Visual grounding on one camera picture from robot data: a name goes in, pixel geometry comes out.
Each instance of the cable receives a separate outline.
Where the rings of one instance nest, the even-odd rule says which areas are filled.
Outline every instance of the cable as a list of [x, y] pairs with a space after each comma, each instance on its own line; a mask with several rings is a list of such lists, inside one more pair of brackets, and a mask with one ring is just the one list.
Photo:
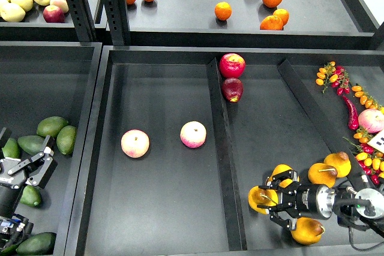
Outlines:
[[368, 248], [357, 248], [354, 244], [353, 244], [353, 228], [352, 227], [348, 227], [348, 232], [349, 232], [349, 243], [351, 245], [351, 247], [354, 249], [354, 250], [357, 250], [359, 252], [368, 252], [368, 251], [372, 251], [373, 249], [376, 249], [382, 245], [384, 245], [384, 241], [383, 242], [380, 242], [372, 247], [368, 247]]

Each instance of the yellow cherry tomato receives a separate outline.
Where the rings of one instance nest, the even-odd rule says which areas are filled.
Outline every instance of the yellow cherry tomato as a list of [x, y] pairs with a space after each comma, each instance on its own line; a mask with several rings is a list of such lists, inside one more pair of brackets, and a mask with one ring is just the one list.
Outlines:
[[370, 141], [370, 140], [369, 140], [368, 137], [362, 137], [362, 138], [359, 139], [359, 142], [360, 142], [360, 143], [364, 143], [364, 144], [365, 144], [365, 143], [368, 143], [369, 141]]
[[337, 77], [338, 77], [337, 74], [332, 75], [331, 78], [329, 79], [329, 82], [331, 83], [335, 82], [337, 80]]
[[367, 100], [367, 101], [365, 102], [365, 108], [369, 108], [369, 106], [371, 106], [372, 103], [373, 103], [372, 100]]
[[368, 97], [366, 95], [363, 95], [362, 97], [360, 97], [360, 104], [365, 105], [367, 100], [368, 100]]
[[320, 79], [325, 79], [325, 75], [324, 75], [323, 73], [318, 72], [316, 75], [317, 75], [318, 78], [320, 78]]
[[354, 139], [360, 139], [362, 137], [362, 133], [355, 133], [354, 135], [353, 135], [353, 138]]
[[318, 78], [318, 79], [316, 79], [316, 84], [321, 86], [324, 84], [324, 81], [322, 79]]
[[359, 91], [362, 91], [362, 87], [361, 86], [352, 86], [352, 91], [354, 92], [359, 92]]
[[380, 168], [380, 164], [381, 164], [381, 160], [380, 159], [378, 159], [378, 158], [373, 158], [372, 159], [372, 168], [374, 168], [375, 170]]
[[358, 91], [355, 93], [355, 97], [360, 98], [364, 95], [364, 91]]
[[367, 158], [368, 158], [368, 153], [366, 153], [366, 152], [361, 152], [361, 153], [356, 155], [356, 159], [359, 161], [365, 160]]
[[372, 165], [372, 159], [367, 158], [366, 160], [364, 160], [364, 165], [367, 167], [370, 167]]

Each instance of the black tray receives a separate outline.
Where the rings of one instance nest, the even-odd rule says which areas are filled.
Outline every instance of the black tray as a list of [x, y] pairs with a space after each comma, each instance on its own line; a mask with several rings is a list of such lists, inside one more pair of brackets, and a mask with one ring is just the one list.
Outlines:
[[[239, 230], [245, 232], [247, 251], [229, 252], [232, 255], [360, 253], [350, 247], [347, 229], [339, 227], [334, 216], [323, 221], [326, 233], [319, 243], [302, 247], [267, 216], [253, 213], [248, 208], [247, 195], [253, 186], [263, 183], [277, 164], [290, 164], [305, 177], [310, 165], [333, 150], [296, 99], [295, 91], [284, 81], [286, 75], [279, 71], [279, 65], [288, 60], [299, 70], [299, 81], [314, 83], [317, 69], [335, 60], [350, 69], [354, 79], [361, 71], [367, 75], [369, 71], [377, 72], [384, 54], [329, 50], [231, 51], [240, 53], [248, 66], [241, 77], [245, 87], [241, 101], [227, 103], [218, 112], [228, 114], [232, 139], [229, 148], [236, 168], [235, 177], [229, 176], [229, 180], [238, 185], [242, 208], [228, 210], [220, 199], [220, 196], [225, 199], [219, 190], [223, 187], [220, 182], [223, 172], [219, 172], [221, 164], [217, 166], [216, 160], [221, 155], [220, 149], [226, 148], [215, 147], [214, 142], [222, 135], [212, 130], [217, 128], [216, 120], [221, 116], [213, 113], [212, 122], [212, 109], [217, 106], [216, 98], [209, 102], [211, 78], [207, 79], [206, 74], [207, 65], [226, 52], [230, 51], [104, 48], [94, 98], [97, 105], [91, 114], [85, 143], [88, 157], [83, 159], [83, 166], [89, 170], [82, 170], [79, 176], [79, 197], [75, 199], [78, 213], [71, 221], [68, 255], [75, 251], [79, 255], [84, 252], [104, 255], [111, 250], [115, 255], [219, 255], [232, 250], [229, 242], [233, 240], [230, 239], [233, 235], [226, 231], [228, 215], [225, 218], [223, 211], [230, 212], [230, 217], [242, 215], [244, 220]], [[370, 88], [368, 77], [359, 81]], [[321, 94], [316, 84], [308, 87], [312, 97]], [[328, 109], [334, 115], [345, 108], [343, 103], [335, 107], [330, 102], [318, 104], [323, 109], [330, 106]], [[193, 119], [203, 122], [208, 131], [205, 145], [197, 150], [187, 149], [179, 140], [182, 124]], [[337, 123], [345, 125], [342, 120]], [[141, 160], [127, 158], [120, 147], [121, 136], [132, 128], [146, 131], [152, 140], [148, 154]], [[372, 231], [355, 235], [355, 242], [362, 247], [381, 240]]]
[[11, 137], [35, 135], [38, 123], [49, 116], [62, 116], [78, 127], [72, 156], [53, 148], [58, 166], [41, 190], [42, 206], [19, 204], [16, 210], [34, 223], [33, 234], [56, 232], [55, 255], [63, 255], [101, 44], [1, 42], [0, 51], [0, 120], [1, 127], [12, 130]]
[[[100, 0], [88, 0], [88, 3], [95, 29], [105, 30], [107, 20], [101, 15]], [[21, 22], [17, 23], [6, 22], [0, 18], [2, 29], [0, 40], [10, 41], [22, 38], [23, 41], [78, 41], [69, 12], [65, 14], [65, 23], [47, 23], [43, 17], [44, 8], [34, 2], [33, 8], [26, 13]]]

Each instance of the cherry tomato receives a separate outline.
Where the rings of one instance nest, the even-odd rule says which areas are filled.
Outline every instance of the cherry tomato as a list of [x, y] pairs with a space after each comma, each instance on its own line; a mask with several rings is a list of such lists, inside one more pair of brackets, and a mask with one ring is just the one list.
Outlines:
[[325, 79], [325, 75], [324, 75], [323, 73], [321, 73], [321, 72], [318, 72], [316, 75], [317, 75], [318, 78], [320, 78], [320, 79]]
[[375, 185], [380, 184], [379, 177], [378, 177], [378, 175], [376, 175], [376, 174], [373, 174], [373, 175], [371, 176], [371, 180], [372, 180], [372, 182], [373, 182]]
[[335, 82], [337, 80], [337, 77], [338, 77], [337, 74], [332, 75], [331, 78], [329, 78], [329, 82], [331, 83]]
[[372, 159], [372, 168], [374, 168], [375, 170], [380, 169], [380, 164], [381, 164], [380, 159], [378, 159], [378, 158]]
[[366, 95], [363, 95], [362, 97], [360, 97], [360, 104], [361, 105], [364, 105], [368, 100], [368, 97]]
[[372, 103], [373, 103], [372, 100], [367, 100], [367, 101], [365, 102], [365, 108], [368, 108], [369, 106], [371, 106]]
[[352, 86], [352, 91], [354, 92], [359, 92], [359, 91], [362, 91], [362, 87], [361, 86]]
[[324, 81], [322, 79], [318, 78], [318, 79], [316, 79], [316, 84], [320, 85], [320, 86], [324, 85]]
[[369, 141], [370, 141], [370, 140], [369, 140], [368, 137], [362, 137], [362, 138], [359, 139], [359, 142], [360, 142], [360, 143], [368, 143]]
[[355, 96], [357, 97], [357, 98], [360, 98], [360, 97], [362, 97], [364, 95], [364, 91], [359, 91], [359, 92], [356, 92], [355, 93]]

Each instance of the red chili pepper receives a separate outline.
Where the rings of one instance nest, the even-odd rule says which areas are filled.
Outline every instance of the red chili pepper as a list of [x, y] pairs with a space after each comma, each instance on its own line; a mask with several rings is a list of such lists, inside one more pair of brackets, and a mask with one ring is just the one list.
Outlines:
[[374, 152], [374, 148], [368, 144], [361, 143], [360, 146], [365, 153], [372, 154]]
[[364, 170], [365, 174], [368, 176], [372, 174], [371, 168], [366, 167], [366, 168], [363, 168], [363, 170]]
[[348, 128], [351, 130], [356, 130], [359, 128], [358, 111], [356, 110], [356, 107], [351, 102], [351, 100], [348, 99], [348, 97], [346, 97], [345, 95], [343, 95], [342, 97], [344, 102], [347, 104], [348, 111], [349, 111]]
[[375, 185], [380, 184], [379, 177], [376, 174], [371, 175], [371, 180]]
[[337, 95], [341, 95], [341, 94], [343, 94], [343, 88], [341, 88], [341, 87], [339, 87], [337, 90], [336, 90], [336, 94]]

